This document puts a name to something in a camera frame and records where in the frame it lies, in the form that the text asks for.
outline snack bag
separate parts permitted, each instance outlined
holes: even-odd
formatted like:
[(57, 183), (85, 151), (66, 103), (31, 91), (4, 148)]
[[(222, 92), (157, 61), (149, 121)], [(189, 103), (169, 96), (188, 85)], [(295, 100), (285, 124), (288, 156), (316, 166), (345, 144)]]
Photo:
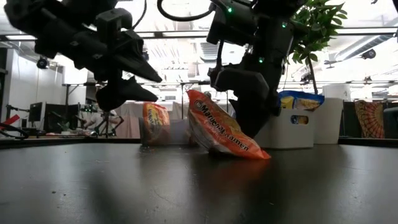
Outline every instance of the snack bag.
[(170, 133), (170, 119), (167, 109), (155, 103), (144, 103), (142, 115), (147, 143), (167, 143)]
[(270, 159), (251, 138), (242, 133), (239, 124), (205, 94), (188, 90), (189, 127), (197, 143), (248, 159)]
[(324, 96), (302, 91), (282, 91), (279, 93), (280, 106), (286, 109), (315, 111), (325, 100)]

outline white wall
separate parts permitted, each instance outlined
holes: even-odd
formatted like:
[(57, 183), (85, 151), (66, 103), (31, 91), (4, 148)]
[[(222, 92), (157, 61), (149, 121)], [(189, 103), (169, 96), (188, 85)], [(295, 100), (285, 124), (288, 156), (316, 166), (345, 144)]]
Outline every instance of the white wall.
[[(77, 70), (73, 63), (68, 64), (63, 68), (63, 83), (64, 84), (82, 84), (87, 82), (87, 69)], [(86, 103), (86, 89), (85, 86), (71, 86), (69, 89), (69, 105), (75, 105), (77, 103)]]
[[(62, 86), (61, 73), (50, 69), (40, 70), (35, 62), (18, 56), (12, 49), (8, 50), (6, 68), (9, 73), (5, 81), (2, 121), (6, 118), (7, 104), (22, 109), (29, 109), (30, 104), (38, 102), (65, 104), (66, 88)], [(21, 118), (28, 115), (11, 111), (11, 116), (15, 114)]]

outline maruchan ramen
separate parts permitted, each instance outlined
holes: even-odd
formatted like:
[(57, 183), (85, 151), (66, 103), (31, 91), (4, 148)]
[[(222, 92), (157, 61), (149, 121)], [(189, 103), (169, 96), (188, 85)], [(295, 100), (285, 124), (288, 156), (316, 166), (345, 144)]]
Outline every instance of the maruchan ramen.
[(170, 134), (167, 109), (155, 103), (144, 103), (142, 117), (148, 144), (165, 144)]
[(189, 127), (197, 143), (208, 150), (248, 159), (270, 159), (258, 144), (242, 133), (239, 124), (205, 94), (187, 91)]

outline white bin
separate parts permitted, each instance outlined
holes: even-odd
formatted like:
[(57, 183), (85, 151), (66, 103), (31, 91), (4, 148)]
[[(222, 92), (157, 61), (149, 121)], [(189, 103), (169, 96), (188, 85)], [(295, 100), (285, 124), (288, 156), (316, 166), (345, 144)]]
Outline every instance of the white bin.
[[(294, 124), (292, 116), (308, 117), (307, 124)], [(271, 116), (254, 140), (262, 148), (302, 149), (313, 147), (314, 137), (313, 112), (304, 110), (282, 109), (280, 116)]]
[(343, 100), (339, 98), (325, 98), (325, 102), (314, 111), (315, 144), (338, 143), (342, 111)]

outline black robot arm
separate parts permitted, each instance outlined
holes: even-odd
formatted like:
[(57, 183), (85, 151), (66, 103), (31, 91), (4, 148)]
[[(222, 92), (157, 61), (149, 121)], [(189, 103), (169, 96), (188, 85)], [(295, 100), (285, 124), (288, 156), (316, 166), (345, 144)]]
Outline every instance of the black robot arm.
[[(305, 33), (290, 18), (307, 0), (211, 1), (218, 7), (207, 41), (220, 42), (220, 48), (216, 67), (208, 72), (210, 83), (218, 91), (234, 91), (236, 120), (254, 137), (271, 114), (280, 113), (280, 77), (294, 37)], [(223, 42), (246, 46), (241, 63), (222, 66)]]
[[(4, 10), (12, 26), (37, 38), (35, 51), (48, 58), (62, 54), (77, 69), (87, 68), (99, 82), (99, 107), (110, 111), (126, 100), (156, 101), (135, 78), (123, 80), (123, 70), (161, 82), (142, 56), (144, 41), (132, 28), (132, 16), (114, 9), (116, 0), (8, 0)], [(88, 28), (95, 24), (96, 30)]]

